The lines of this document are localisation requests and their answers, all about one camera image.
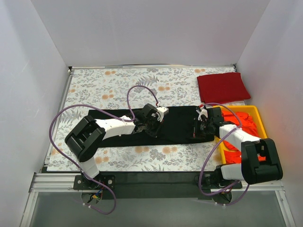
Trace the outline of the black t-shirt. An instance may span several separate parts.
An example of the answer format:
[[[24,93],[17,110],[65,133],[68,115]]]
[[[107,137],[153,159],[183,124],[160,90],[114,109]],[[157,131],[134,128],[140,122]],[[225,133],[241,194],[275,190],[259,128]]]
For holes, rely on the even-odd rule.
[[[115,136],[99,143],[100,148],[195,144],[214,141],[214,136],[195,139],[194,118],[198,117],[195,106],[169,106],[169,113],[164,117],[164,123],[156,138],[146,132],[132,135]]]

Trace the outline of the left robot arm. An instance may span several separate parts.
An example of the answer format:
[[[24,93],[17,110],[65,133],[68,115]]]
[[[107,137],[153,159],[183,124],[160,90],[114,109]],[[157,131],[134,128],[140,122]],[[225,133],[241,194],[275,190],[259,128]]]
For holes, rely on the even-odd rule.
[[[96,120],[89,115],[85,116],[65,138],[66,145],[77,158],[80,170],[85,177],[84,183],[90,189],[96,189],[100,186],[100,171],[94,155],[102,141],[116,136],[141,132],[156,138],[164,117],[168,113],[167,107],[146,104],[135,115],[133,121],[126,115],[106,120]]]

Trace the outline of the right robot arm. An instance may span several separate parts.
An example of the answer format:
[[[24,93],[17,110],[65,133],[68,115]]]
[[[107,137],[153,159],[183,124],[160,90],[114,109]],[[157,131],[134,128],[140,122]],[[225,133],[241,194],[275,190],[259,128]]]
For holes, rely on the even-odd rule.
[[[193,136],[195,139],[218,137],[240,151],[240,163],[219,165],[211,173],[211,180],[220,188],[235,181],[257,184],[283,177],[276,145],[270,138],[252,136],[236,124],[223,121],[222,117],[195,118]]]

